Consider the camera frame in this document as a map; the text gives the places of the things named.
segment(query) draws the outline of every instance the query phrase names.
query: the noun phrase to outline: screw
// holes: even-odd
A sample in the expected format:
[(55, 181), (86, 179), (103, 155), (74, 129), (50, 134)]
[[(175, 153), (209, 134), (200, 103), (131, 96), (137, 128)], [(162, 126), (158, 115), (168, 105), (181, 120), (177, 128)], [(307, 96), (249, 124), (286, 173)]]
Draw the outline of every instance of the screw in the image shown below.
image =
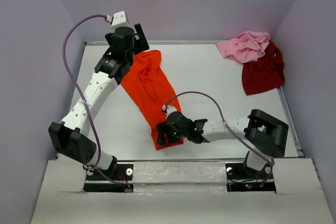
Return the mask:
[(88, 176), (92, 176), (93, 175), (93, 171), (91, 169), (88, 169), (87, 172), (86, 172), (86, 174)]
[(269, 166), (266, 167), (266, 168), (265, 168), (265, 173), (269, 174), (270, 172), (271, 172), (271, 167), (269, 167)]
[(131, 176), (133, 174), (133, 170), (131, 168), (127, 168), (126, 175)]
[(233, 174), (233, 169), (232, 169), (232, 167), (228, 167), (228, 168), (226, 168), (226, 173), (227, 173), (228, 175), (232, 175), (232, 174)]

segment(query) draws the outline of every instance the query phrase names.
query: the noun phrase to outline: cable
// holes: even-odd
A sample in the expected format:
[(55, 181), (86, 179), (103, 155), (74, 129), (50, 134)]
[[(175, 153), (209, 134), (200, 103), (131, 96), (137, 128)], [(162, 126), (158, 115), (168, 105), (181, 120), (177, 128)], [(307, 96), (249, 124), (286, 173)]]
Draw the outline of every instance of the cable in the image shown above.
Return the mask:
[(96, 138), (96, 142), (97, 142), (97, 147), (98, 147), (98, 158), (97, 158), (97, 162), (95, 163), (94, 167), (95, 169), (97, 170), (97, 172), (106, 180), (114, 183), (114, 184), (117, 184), (117, 185), (121, 185), (121, 183), (118, 183), (114, 180), (111, 180), (109, 177), (107, 177), (99, 168), (98, 168), (98, 164), (99, 164), (99, 161), (100, 161), (100, 157), (101, 157), (101, 145), (100, 145), (100, 141), (99, 141), (99, 138), (98, 138), (98, 133), (97, 133), (97, 130), (96, 130), (96, 127), (93, 123), (93, 118), (92, 118), (92, 115), (91, 115), (91, 112), (90, 112), (90, 109), (89, 109), (89, 106), (87, 105), (87, 101), (85, 99), (85, 96), (80, 88), (80, 86), (78, 85), (77, 81), (76, 81), (76, 78), (73, 76), (73, 74), (71, 73), (71, 70), (68, 66), (68, 62), (67, 62), (67, 58), (66, 58), (66, 54), (65, 54), (65, 49), (66, 49), (66, 46), (67, 46), (67, 42), (68, 42), (68, 39), (70, 37), (70, 35), (72, 34), (72, 32), (82, 23), (84, 23), (85, 21), (89, 20), (89, 19), (92, 19), (92, 18), (104, 18), (106, 22), (108, 22), (106, 19), (107, 19), (107, 16), (106, 15), (100, 15), (100, 14), (97, 14), (97, 15), (91, 15), (89, 17), (86, 17), (84, 19), (82, 19), (80, 22), (78, 22), (77, 24), (75, 24), (73, 26), (73, 28), (68, 32), (67, 36), (65, 37), (64, 39), (64, 42), (63, 42), (63, 48), (62, 48), (62, 57), (63, 57), (63, 62), (64, 62), (64, 66), (72, 80), (72, 82), (74, 83), (76, 89), (78, 90), (78, 93), (81, 97), (81, 99), (84, 101), (84, 106), (85, 106), (85, 110), (87, 112), (87, 115), (88, 115), (88, 119), (89, 119), (89, 122), (90, 122), (90, 125), (91, 125), (91, 128), (92, 128), (92, 132), (94, 134), (94, 137)]
[(208, 97), (210, 100), (212, 100), (214, 102), (214, 104), (217, 106), (218, 108), (218, 111), (219, 111), (219, 114), (221, 115), (221, 118), (222, 118), (222, 121), (225, 123), (225, 126), (226, 128), (231, 132), (231, 134), (237, 138), (246, 148), (248, 148), (251, 152), (253, 152), (254, 154), (256, 154), (258, 157), (262, 158), (264, 161), (266, 161), (270, 166), (271, 166), (271, 170), (270, 170), (270, 173), (268, 175), (267, 178), (264, 179), (263, 182), (260, 183), (260, 185), (263, 185), (271, 176), (272, 174), (272, 171), (273, 171), (273, 166), (275, 165), (275, 162), (274, 162), (274, 159), (271, 158), (271, 160), (268, 160), (267, 158), (265, 158), (264, 156), (262, 156), (259, 152), (257, 152), (256, 150), (254, 150), (253, 148), (251, 148), (247, 143), (245, 143), (245, 141), (236, 133), (234, 132), (231, 127), (226, 123), (225, 121), (225, 118), (224, 118), (224, 115), (223, 115), (223, 112), (218, 104), (218, 102), (216, 102), (215, 99), (213, 99), (210, 95), (208, 94), (205, 94), (205, 93), (202, 93), (202, 92), (199, 92), (199, 91), (185, 91), (185, 92), (182, 92), (180, 94), (177, 94), (176, 96), (174, 96), (172, 99), (170, 99), (164, 106), (167, 107), (169, 103), (171, 103), (173, 100), (175, 100), (176, 98), (178, 98), (179, 96), (181, 95), (184, 95), (184, 94), (201, 94), (205, 97)]
[(263, 180), (261, 183), (259, 183), (258, 185), (256, 185), (257, 182), (255, 182), (255, 183), (253, 184), (253, 188), (262, 187), (262, 186), (265, 184), (265, 182), (268, 180), (268, 178), (266, 179), (266, 177), (264, 176), (263, 173), (261, 173), (261, 175), (262, 175), (262, 177), (263, 177), (264, 180)]
[(248, 180), (243, 180), (243, 181), (240, 181), (240, 182), (239, 181), (234, 181), (232, 179), (228, 179), (228, 180), (231, 181), (234, 184), (243, 184), (243, 183), (255, 181), (255, 179), (248, 179)]
[(119, 178), (120, 182), (122, 182), (122, 178), (121, 178), (121, 176), (120, 176), (120, 174), (119, 174), (119, 173), (117, 173), (117, 176), (118, 176), (118, 178)]
[(256, 181), (253, 183), (253, 185), (251, 186), (251, 190), (254, 188), (254, 186), (258, 183), (258, 175), (256, 175)]
[(125, 182), (126, 182), (128, 188), (131, 188), (130, 184), (128, 184), (127, 180), (125, 179), (125, 176), (123, 175), (123, 173), (122, 173), (120, 170), (119, 170), (119, 173), (120, 173), (120, 175), (122, 176), (122, 178), (125, 180)]

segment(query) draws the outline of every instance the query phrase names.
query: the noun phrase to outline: orange cloth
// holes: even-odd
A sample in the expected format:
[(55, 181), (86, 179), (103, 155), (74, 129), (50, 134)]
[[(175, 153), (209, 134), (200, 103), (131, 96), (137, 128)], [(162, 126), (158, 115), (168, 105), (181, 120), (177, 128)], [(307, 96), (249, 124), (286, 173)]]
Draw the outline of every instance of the orange cloth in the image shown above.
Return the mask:
[[(162, 106), (174, 97), (175, 91), (160, 68), (161, 52), (157, 50), (142, 52), (134, 57), (131, 70), (121, 81), (121, 85), (139, 107), (152, 130), (152, 139), (157, 150), (183, 144), (180, 139), (174, 144), (163, 147), (156, 143), (158, 131), (156, 125), (166, 120)], [(181, 107), (175, 99), (171, 102), (179, 112)]]

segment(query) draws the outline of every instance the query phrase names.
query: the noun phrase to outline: cable connector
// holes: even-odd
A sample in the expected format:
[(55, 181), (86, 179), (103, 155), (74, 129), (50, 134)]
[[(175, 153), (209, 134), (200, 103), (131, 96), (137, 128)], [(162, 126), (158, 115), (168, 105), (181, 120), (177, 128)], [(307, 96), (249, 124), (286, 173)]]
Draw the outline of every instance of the cable connector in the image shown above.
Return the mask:
[(177, 109), (174, 106), (171, 106), (171, 105), (163, 105), (161, 111), (163, 113), (165, 113), (166, 116), (169, 116), (171, 113), (176, 112)]
[(110, 15), (106, 15), (105, 21), (108, 23), (112, 23), (113, 18)]

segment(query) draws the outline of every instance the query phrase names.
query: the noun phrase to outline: dark red cloth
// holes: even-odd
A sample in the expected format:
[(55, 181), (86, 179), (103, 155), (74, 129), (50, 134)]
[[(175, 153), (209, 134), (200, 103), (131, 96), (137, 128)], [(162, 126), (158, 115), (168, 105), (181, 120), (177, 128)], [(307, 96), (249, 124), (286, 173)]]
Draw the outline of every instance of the dark red cloth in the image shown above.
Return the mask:
[(284, 81), (284, 63), (279, 48), (272, 41), (265, 49), (265, 56), (245, 63), (242, 81), (247, 95), (259, 94), (281, 86)]

